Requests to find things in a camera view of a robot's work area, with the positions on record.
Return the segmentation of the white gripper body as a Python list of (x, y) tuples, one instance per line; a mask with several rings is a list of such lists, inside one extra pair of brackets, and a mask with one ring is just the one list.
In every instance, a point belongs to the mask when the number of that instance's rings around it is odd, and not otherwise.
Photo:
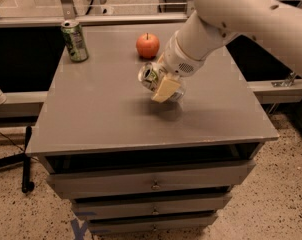
[(176, 31), (165, 46), (158, 63), (168, 73), (190, 77), (206, 59), (206, 48), (199, 44), (194, 34)]

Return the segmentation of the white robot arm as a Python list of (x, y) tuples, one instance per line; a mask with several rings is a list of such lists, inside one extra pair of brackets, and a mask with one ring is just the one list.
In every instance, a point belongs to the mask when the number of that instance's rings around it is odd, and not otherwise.
[(200, 69), (214, 50), (238, 35), (256, 42), (302, 78), (302, 9), (277, 0), (193, 0), (195, 11), (158, 60), (165, 74), (152, 99), (162, 103), (181, 79)]

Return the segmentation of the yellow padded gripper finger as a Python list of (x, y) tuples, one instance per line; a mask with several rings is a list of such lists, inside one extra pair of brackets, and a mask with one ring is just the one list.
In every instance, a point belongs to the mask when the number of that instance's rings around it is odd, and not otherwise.
[(163, 103), (168, 100), (181, 86), (178, 80), (164, 76), (162, 81), (152, 96), (152, 100)]

